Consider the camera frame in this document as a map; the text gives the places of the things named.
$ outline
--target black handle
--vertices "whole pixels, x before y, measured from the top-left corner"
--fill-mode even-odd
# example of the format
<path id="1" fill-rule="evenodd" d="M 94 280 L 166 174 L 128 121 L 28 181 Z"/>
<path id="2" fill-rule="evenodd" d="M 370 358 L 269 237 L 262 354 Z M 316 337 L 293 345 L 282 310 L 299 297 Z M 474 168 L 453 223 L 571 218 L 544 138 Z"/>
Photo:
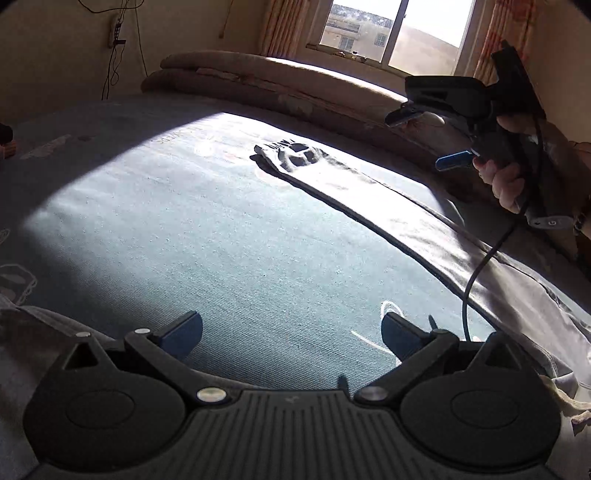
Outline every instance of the black handle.
<path id="1" fill-rule="evenodd" d="M 493 160 L 499 169 L 511 162 L 519 164 L 525 188 L 516 204 L 521 211 L 529 201 L 525 217 L 531 227 L 543 230 L 573 227 L 573 215 L 554 164 L 545 152 L 540 155 L 538 145 L 527 136 L 498 127 L 496 132 L 475 139 L 472 150 L 482 158 Z"/>

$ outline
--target wall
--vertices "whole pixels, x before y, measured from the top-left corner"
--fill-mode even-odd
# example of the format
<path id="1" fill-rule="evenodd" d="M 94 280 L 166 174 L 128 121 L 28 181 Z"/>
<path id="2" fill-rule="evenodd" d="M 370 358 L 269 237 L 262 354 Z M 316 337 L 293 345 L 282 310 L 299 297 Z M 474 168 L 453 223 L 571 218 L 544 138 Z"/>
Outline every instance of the wall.
<path id="1" fill-rule="evenodd" d="M 569 1 L 543 8 L 527 69 L 548 119 L 591 141 L 591 22 Z"/>
<path id="2" fill-rule="evenodd" d="M 129 7 L 135 0 L 129 0 Z M 93 10 L 118 0 L 83 0 Z M 181 51 L 213 48 L 255 53 L 267 0 L 145 0 L 138 8 L 148 73 Z M 117 12 L 93 15 L 77 0 L 17 0 L 0 15 L 0 121 L 16 123 L 86 100 L 100 99 Z M 127 10 L 120 38 L 128 40 L 111 97 L 139 92 L 144 70 L 135 12 Z"/>

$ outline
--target window frame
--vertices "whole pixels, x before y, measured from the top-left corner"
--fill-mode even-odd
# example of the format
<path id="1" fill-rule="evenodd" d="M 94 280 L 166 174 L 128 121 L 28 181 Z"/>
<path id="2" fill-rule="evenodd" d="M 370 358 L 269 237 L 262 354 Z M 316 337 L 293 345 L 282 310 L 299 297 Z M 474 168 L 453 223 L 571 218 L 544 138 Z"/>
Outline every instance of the window frame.
<path id="1" fill-rule="evenodd" d="M 410 73 L 404 72 L 389 65 L 390 58 L 394 52 L 396 41 L 398 40 L 398 35 L 400 34 L 400 29 L 402 28 L 402 22 L 408 8 L 409 1 L 410 0 L 401 0 L 400 2 L 400 7 L 398 8 L 397 15 L 394 19 L 394 24 L 392 25 L 392 30 L 390 31 L 390 35 L 388 36 L 386 42 L 382 60 L 377 61 L 361 56 L 354 56 L 352 60 L 359 61 L 374 68 L 385 70 L 386 72 L 393 73 L 394 75 L 402 78 L 411 76 Z M 486 30 L 488 29 L 488 23 L 490 21 L 489 17 L 492 15 L 491 6 L 494 4 L 494 1 L 495 0 L 472 1 L 471 11 L 468 15 L 469 20 L 466 23 L 462 42 L 460 43 L 459 47 L 459 53 L 456 57 L 456 64 L 451 73 L 452 75 L 472 75 L 476 66 L 474 58 L 475 55 L 478 56 L 478 53 L 475 51 L 475 47 L 477 46 L 476 44 L 479 42 L 479 40 L 480 43 L 482 42 L 483 38 L 481 37 L 486 35 Z M 309 30 L 306 48 L 318 50 L 327 54 L 339 54 L 340 52 L 343 52 L 341 49 L 320 44 L 332 5 L 333 0 L 318 0 L 316 14 L 314 15 L 314 20 Z"/>

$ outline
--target building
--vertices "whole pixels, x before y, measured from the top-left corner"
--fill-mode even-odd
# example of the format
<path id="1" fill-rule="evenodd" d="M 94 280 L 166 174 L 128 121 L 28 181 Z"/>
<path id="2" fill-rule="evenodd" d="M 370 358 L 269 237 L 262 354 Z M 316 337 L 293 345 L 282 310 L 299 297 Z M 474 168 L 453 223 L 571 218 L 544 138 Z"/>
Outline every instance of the building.
<path id="1" fill-rule="evenodd" d="M 394 20 L 333 4 L 320 43 L 382 60 Z M 402 24 L 389 64 L 413 75 L 453 73 L 459 49 Z"/>

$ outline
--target finger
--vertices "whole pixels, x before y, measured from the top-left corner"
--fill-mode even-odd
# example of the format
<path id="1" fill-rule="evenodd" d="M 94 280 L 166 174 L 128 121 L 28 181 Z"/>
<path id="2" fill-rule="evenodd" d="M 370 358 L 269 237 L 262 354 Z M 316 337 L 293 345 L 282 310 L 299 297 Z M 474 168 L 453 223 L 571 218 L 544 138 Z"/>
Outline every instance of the finger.
<path id="1" fill-rule="evenodd" d="M 477 169 L 478 171 L 481 171 L 484 166 L 486 165 L 486 160 L 480 158 L 480 157 L 474 157 L 472 159 L 472 165 L 474 165 L 474 168 Z"/>
<path id="2" fill-rule="evenodd" d="M 519 176 L 520 172 L 519 164 L 511 163 L 502 170 L 499 170 L 495 178 L 492 180 L 492 193 L 497 198 L 501 198 L 501 192 L 507 186 Z"/>
<path id="3" fill-rule="evenodd" d="M 517 197 L 521 195 L 525 187 L 524 179 L 516 179 L 503 188 L 499 196 L 499 203 L 504 209 L 513 213 L 519 213 L 519 208 L 515 203 Z"/>
<path id="4" fill-rule="evenodd" d="M 496 117 L 497 123 L 509 132 L 515 134 L 535 135 L 534 119 L 524 113 L 516 115 L 501 115 Z"/>
<path id="5" fill-rule="evenodd" d="M 489 160 L 479 171 L 478 175 L 480 175 L 480 178 L 482 178 L 484 183 L 487 185 L 492 185 L 492 180 L 495 178 L 496 170 L 495 162 Z"/>

